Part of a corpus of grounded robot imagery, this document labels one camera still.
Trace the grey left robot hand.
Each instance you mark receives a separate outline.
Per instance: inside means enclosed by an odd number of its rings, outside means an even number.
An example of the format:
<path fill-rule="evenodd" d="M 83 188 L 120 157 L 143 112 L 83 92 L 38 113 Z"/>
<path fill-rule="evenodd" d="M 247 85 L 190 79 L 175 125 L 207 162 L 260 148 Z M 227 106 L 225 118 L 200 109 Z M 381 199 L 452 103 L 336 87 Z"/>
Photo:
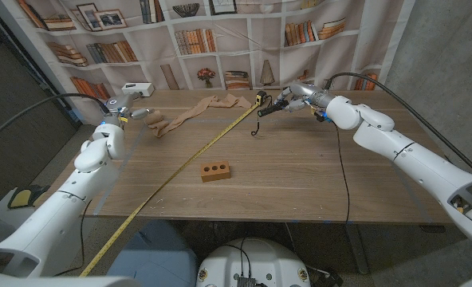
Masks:
<path fill-rule="evenodd" d="M 132 92 L 109 98 L 105 103 L 105 107 L 109 110 L 109 114 L 104 116 L 103 121 L 108 124 L 120 125 L 122 118 L 142 120 L 146 116 L 152 114 L 155 111 L 152 108 L 132 110 L 135 99 L 140 97 L 141 95 L 138 92 Z"/>

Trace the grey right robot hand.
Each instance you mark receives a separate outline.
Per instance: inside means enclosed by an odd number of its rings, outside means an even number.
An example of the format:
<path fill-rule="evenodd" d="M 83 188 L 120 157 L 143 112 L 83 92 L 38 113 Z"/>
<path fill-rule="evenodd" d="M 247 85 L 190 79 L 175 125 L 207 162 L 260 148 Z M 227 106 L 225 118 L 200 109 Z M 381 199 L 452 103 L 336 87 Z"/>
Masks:
<path fill-rule="evenodd" d="M 273 104 L 293 112 L 307 106 L 327 108 L 334 98 L 327 90 L 315 85 L 293 82 L 277 96 Z"/>

